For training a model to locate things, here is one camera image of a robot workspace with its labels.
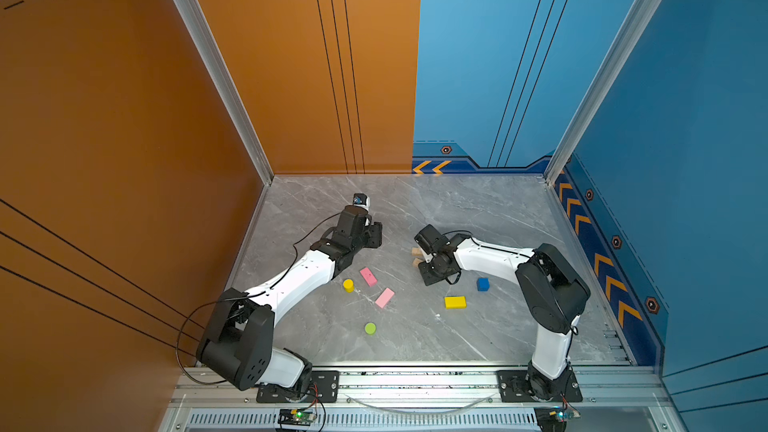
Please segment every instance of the pink block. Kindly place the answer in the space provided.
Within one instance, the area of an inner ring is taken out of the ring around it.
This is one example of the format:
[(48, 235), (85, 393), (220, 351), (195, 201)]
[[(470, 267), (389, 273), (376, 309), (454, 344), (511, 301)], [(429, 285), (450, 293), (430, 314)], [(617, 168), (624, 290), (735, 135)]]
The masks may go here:
[(368, 282), (369, 287), (373, 287), (378, 282), (376, 280), (376, 277), (373, 276), (373, 273), (371, 273), (371, 269), (369, 269), (368, 267), (361, 270), (360, 275), (362, 275), (362, 278), (364, 278), (366, 282)]
[(376, 300), (376, 305), (378, 305), (380, 308), (384, 308), (387, 302), (389, 302), (389, 299), (394, 297), (395, 293), (392, 292), (392, 290), (388, 287), (384, 289), (384, 292), (382, 292), (381, 295), (379, 295), (379, 298)]

